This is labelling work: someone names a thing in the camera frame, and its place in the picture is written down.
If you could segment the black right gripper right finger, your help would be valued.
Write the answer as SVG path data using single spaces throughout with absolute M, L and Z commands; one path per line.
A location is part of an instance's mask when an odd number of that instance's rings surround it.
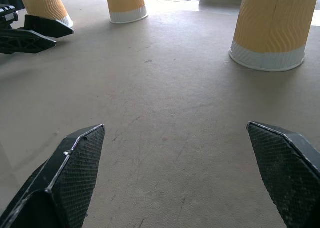
M 281 127 L 250 121 L 246 128 L 263 183 L 287 228 L 320 228 L 320 152 Z

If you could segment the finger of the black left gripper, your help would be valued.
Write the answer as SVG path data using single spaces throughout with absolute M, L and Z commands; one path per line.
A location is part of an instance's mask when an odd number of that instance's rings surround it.
M 57 42 L 32 30 L 0 29 L 0 53 L 38 53 L 56 46 Z
M 22 29 L 32 30 L 44 36 L 60 38 L 74 33 L 74 29 L 60 20 L 25 15 Z

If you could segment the orange ripple paper cup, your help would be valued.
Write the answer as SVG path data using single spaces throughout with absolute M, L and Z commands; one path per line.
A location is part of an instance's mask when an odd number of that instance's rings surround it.
M 245 67 L 281 72 L 301 65 L 317 0 L 242 0 L 230 57 Z
M 124 24 L 148 16 L 145 0 L 107 0 L 112 23 Z
M 67 26 L 74 25 L 62 0 L 22 0 L 29 15 L 59 20 Z

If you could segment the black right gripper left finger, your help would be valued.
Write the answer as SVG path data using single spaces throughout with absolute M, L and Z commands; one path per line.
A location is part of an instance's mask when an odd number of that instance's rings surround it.
M 66 136 L 0 216 L 0 228 L 82 228 L 96 186 L 103 124 Z

